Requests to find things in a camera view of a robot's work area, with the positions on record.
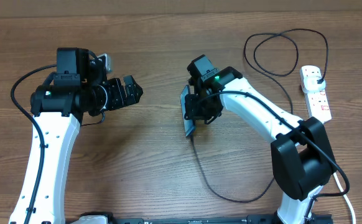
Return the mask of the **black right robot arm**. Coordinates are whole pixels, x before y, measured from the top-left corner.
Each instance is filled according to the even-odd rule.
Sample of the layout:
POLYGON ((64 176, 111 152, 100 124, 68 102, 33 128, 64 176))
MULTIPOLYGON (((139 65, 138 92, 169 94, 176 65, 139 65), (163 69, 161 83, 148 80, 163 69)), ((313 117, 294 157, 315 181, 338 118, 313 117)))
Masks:
POLYGON ((336 163, 323 123, 284 111, 256 91, 233 67, 219 70, 201 55, 187 70, 188 84, 180 96, 185 135, 193 137, 195 122, 210 124, 223 110, 253 127, 271 147, 273 180, 283 195, 272 214, 248 215, 246 223, 333 223, 331 215, 312 212, 330 177, 345 173, 336 163))

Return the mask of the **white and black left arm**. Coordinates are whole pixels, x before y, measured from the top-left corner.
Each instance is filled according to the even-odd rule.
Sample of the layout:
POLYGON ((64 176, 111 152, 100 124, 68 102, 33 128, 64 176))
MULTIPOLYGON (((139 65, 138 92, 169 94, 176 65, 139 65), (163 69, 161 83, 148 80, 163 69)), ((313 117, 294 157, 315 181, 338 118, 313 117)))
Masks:
POLYGON ((143 89, 128 75, 107 77, 111 58, 84 48, 57 49, 53 71, 30 96, 30 111, 16 100, 17 86, 41 72, 20 77, 10 92, 14 105, 32 123, 32 144, 20 197, 9 223, 65 223, 65 187, 73 145, 83 115, 104 116, 139 103, 143 89))

